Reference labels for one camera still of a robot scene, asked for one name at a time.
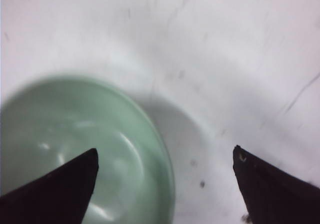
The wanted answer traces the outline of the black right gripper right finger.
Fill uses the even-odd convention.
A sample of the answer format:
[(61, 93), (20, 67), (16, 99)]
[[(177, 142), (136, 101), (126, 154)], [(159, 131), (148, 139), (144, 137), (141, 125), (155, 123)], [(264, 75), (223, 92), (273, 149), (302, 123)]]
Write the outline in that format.
[(232, 152), (238, 187), (253, 223), (319, 223), (319, 188), (240, 146)]

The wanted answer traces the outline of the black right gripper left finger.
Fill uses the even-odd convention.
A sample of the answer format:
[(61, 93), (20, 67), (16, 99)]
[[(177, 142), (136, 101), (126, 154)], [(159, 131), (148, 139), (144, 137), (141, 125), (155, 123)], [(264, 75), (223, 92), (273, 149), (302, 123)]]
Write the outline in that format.
[(82, 223), (99, 169), (92, 148), (1, 196), (1, 223)]

